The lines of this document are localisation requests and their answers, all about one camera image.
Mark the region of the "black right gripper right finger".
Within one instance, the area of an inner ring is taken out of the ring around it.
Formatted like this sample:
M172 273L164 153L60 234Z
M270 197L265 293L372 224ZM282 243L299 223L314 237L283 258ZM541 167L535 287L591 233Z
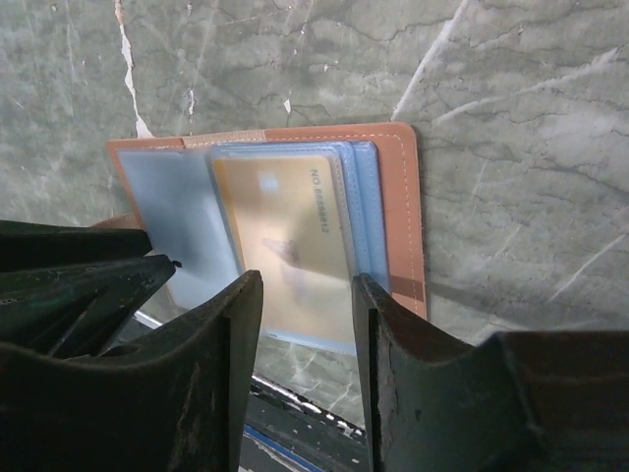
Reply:
M628 335L499 331L473 346L352 282L373 471L624 471Z

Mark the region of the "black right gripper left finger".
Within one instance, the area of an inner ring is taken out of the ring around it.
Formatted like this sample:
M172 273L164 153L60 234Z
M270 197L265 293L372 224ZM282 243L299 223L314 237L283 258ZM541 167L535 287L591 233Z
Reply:
M263 302L249 270L97 356L1 347L5 471L234 471Z

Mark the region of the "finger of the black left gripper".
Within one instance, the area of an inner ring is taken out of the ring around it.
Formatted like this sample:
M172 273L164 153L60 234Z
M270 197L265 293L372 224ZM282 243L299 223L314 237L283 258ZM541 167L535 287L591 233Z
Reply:
M68 359L95 356L175 273L163 255L1 275L1 340Z
M151 252L140 229L1 222L1 268L29 270L142 257Z

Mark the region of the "gold numbered card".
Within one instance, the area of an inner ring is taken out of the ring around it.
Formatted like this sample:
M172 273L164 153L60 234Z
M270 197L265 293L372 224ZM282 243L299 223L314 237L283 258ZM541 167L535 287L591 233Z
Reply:
M349 345L350 264L329 157L220 157L212 169L242 265L263 279L263 329Z

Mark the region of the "brown leather card holder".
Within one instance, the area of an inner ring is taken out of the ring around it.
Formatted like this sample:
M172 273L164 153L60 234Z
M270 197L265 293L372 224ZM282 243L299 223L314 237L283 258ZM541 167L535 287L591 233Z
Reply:
M376 281L404 308L424 319L425 261L420 196L419 152L415 130L401 122L344 124L234 131L187 137L113 140L106 148L130 200L129 213L102 221L104 228L144 230L154 251L181 263L168 281L171 300L190 310L236 277L208 252L200 233L225 243L216 217L187 222L191 198L184 185L199 177L194 160L223 143L369 142L378 157L387 274Z

